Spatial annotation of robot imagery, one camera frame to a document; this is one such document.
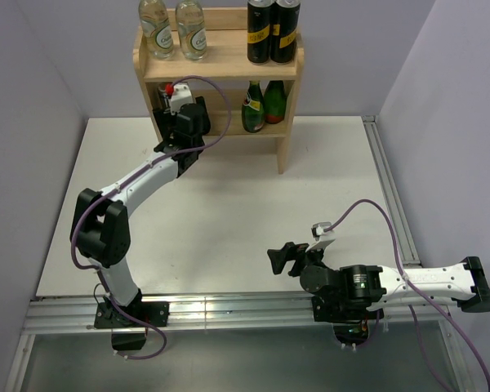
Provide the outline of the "clear bottle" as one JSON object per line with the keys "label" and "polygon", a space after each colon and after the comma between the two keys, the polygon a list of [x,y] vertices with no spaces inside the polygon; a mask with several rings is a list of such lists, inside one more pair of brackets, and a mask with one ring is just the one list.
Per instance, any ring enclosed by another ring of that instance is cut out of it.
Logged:
{"label": "clear bottle", "polygon": [[172,28],[163,1],[141,0],[138,14],[150,54],[160,60],[169,58],[173,53]]}
{"label": "clear bottle", "polygon": [[175,9],[180,49],[188,60],[201,60],[207,52],[203,8],[199,1],[180,1]]}

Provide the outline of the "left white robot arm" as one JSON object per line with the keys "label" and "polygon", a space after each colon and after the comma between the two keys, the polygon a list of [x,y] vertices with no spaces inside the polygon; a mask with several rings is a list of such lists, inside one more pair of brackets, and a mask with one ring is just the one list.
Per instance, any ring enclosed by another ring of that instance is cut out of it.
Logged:
{"label": "left white robot arm", "polygon": [[72,253],[88,259],[90,269],[107,285],[114,317],[133,326],[144,317],[142,293],[127,264],[131,245],[129,218],[151,195],[182,176],[197,160],[211,123],[203,97],[176,114],[159,110],[165,126],[163,141],[149,158],[119,182],[101,190],[86,188],[79,195],[70,234]]}

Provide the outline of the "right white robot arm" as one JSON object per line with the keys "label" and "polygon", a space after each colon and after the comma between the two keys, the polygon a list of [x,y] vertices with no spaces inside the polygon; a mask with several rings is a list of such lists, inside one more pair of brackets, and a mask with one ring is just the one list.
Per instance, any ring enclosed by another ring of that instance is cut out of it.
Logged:
{"label": "right white robot arm", "polygon": [[288,275],[298,278],[302,289],[312,295],[314,320],[346,323],[375,319],[378,311],[391,307],[422,306],[431,301],[455,305],[465,313],[490,312],[490,287],[480,259],[465,258],[455,265],[412,268],[404,272],[380,265],[351,265],[331,269],[323,262],[324,248],[307,243],[286,243],[267,251],[274,274],[294,263]]}

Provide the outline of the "energy drink can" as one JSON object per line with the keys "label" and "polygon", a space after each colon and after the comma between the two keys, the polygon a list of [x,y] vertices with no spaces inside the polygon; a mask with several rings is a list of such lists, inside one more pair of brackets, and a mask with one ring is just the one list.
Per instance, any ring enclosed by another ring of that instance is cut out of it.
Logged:
{"label": "energy drink can", "polygon": [[170,95],[169,91],[172,88],[171,82],[160,82],[157,86],[158,108],[160,110],[170,111]]}

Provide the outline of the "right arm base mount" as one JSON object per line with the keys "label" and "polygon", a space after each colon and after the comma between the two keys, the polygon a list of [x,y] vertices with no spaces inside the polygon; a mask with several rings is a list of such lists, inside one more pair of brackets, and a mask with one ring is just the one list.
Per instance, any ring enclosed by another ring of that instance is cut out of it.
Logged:
{"label": "right arm base mount", "polygon": [[384,318],[383,310],[342,309],[338,304],[325,303],[317,296],[311,299],[314,321],[330,323],[335,345],[341,350],[356,353],[376,335]]}

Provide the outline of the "green labelled glass bottle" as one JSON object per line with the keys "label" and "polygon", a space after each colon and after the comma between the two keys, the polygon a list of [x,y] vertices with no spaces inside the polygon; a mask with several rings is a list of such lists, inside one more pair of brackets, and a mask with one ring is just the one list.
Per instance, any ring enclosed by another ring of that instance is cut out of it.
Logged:
{"label": "green labelled glass bottle", "polygon": [[259,81],[250,81],[242,104],[242,125],[249,133],[259,132],[265,123],[265,103]]}

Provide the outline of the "dark green glass bottle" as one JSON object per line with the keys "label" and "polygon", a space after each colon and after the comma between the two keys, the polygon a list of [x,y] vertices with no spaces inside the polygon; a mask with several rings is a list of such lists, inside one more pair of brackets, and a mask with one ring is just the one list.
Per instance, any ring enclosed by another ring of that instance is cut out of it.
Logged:
{"label": "dark green glass bottle", "polygon": [[270,81],[264,94],[265,121],[269,124],[280,123],[284,120],[287,97],[282,80]]}

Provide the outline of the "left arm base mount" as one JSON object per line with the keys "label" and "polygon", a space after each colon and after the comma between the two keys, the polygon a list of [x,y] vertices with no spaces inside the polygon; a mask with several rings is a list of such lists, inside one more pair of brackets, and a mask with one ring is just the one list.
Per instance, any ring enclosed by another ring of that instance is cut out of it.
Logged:
{"label": "left arm base mount", "polygon": [[[111,347],[116,355],[130,360],[151,359],[167,346],[162,327],[167,326],[169,308],[166,301],[144,301],[134,310],[120,312],[109,301],[104,301],[97,306],[93,328],[111,331]],[[136,354],[144,348],[151,332],[161,336],[161,346],[152,354]]]}

